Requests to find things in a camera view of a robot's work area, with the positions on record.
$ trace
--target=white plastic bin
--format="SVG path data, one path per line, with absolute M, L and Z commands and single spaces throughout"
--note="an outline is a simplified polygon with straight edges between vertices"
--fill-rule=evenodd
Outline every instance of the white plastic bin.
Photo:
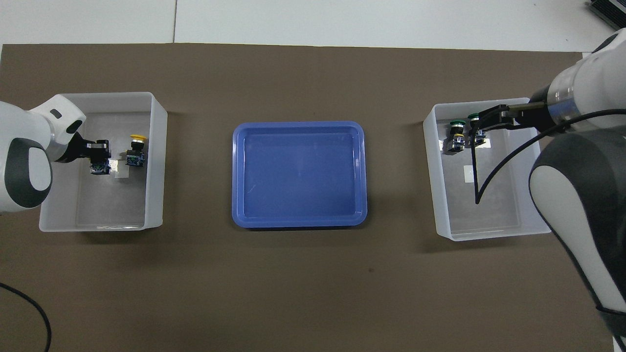
M 528 98 L 437 104 L 424 121 L 424 139 L 437 233 L 453 241 L 542 234 L 550 231 L 528 191 L 528 176 L 537 156 L 535 143 L 508 162 L 491 180 L 480 204 L 474 203 L 471 150 L 443 153 L 449 123 L 498 104 L 527 103 Z M 536 135 L 536 130 L 487 132 L 489 146 L 476 149 L 478 182 L 510 152 Z
M 41 205 L 39 228 L 46 232 L 143 230 L 163 223 L 167 112 L 151 93 L 63 94 L 87 116 L 78 130 L 87 140 L 108 139 L 111 175 L 92 175 L 89 160 L 52 163 L 53 182 Z M 148 137 L 143 168 L 116 177 L 130 135 Z

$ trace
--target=brown tabletop surface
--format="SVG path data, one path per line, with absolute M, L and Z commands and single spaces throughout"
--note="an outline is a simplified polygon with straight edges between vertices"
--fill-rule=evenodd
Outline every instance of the brown tabletop surface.
M 437 235 L 421 124 L 436 103 L 529 96 L 580 53 L 74 44 L 2 56 L 0 101 L 150 91 L 169 113 L 161 227 L 43 233 L 39 209 L 0 217 L 0 282 L 46 310 L 51 351 L 611 350 L 552 235 Z M 237 227 L 235 127 L 315 120 L 365 131 L 365 222 Z M 43 349 L 41 318 L 6 291 L 0 332 L 1 351 Z

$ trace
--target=black grille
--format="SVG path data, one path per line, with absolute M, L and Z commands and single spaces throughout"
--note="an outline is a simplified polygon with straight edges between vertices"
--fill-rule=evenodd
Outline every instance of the black grille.
M 593 0 L 590 4 L 591 11 L 615 29 L 626 27 L 625 8 L 626 0 Z

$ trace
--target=white floor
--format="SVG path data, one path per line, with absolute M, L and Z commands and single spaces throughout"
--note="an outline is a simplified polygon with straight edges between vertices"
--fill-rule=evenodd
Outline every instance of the white floor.
M 0 53 L 3 43 L 172 42 L 589 52 L 613 30 L 585 3 L 0 0 Z

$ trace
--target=white sticker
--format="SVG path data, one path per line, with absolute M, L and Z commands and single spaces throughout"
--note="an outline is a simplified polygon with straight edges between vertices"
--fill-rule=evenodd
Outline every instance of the white sticker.
M 474 183 L 474 168 L 471 165 L 463 165 L 463 173 L 465 174 L 465 183 Z

